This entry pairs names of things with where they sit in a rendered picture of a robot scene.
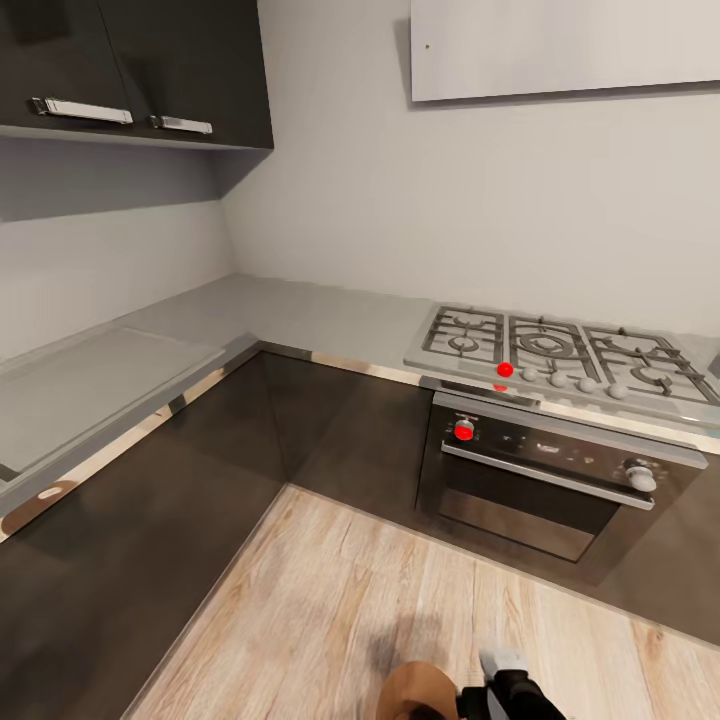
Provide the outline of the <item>trash can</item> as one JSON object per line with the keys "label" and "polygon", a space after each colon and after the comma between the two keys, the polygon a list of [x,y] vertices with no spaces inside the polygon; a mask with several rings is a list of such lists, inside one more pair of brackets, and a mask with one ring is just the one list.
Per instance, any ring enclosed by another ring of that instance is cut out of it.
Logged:
{"label": "trash can", "polygon": [[462,691],[447,674],[424,661],[399,665],[378,696],[375,720],[460,720]]}

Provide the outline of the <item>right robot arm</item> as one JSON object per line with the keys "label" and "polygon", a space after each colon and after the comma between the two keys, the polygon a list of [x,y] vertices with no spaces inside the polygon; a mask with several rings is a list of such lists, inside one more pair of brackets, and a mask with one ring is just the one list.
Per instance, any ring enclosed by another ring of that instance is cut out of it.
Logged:
{"label": "right robot arm", "polygon": [[484,687],[462,687],[456,696],[460,720],[564,720],[533,680],[519,649],[481,649]]}

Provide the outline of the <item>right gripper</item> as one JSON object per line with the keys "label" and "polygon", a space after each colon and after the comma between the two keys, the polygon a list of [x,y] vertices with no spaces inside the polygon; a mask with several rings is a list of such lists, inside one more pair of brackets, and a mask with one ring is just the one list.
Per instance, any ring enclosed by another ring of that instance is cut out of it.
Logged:
{"label": "right gripper", "polygon": [[456,696],[457,711],[460,720],[491,720],[489,704],[487,702],[487,689],[491,683],[484,687],[462,687],[461,696]]}

